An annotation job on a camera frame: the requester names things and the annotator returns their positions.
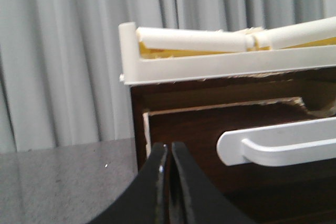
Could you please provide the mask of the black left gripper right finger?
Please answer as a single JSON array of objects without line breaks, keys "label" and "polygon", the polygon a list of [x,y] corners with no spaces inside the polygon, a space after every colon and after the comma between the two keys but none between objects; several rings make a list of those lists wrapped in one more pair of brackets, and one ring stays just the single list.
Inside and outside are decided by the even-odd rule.
[{"label": "black left gripper right finger", "polygon": [[255,223],[211,183],[182,142],[171,147],[170,223]]}]

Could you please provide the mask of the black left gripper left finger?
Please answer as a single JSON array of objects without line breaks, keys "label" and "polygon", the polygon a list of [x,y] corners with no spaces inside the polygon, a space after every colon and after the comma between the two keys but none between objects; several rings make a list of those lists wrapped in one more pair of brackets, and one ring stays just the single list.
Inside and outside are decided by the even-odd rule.
[{"label": "black left gripper left finger", "polygon": [[165,223],[167,147],[155,143],[127,189],[90,223]]}]

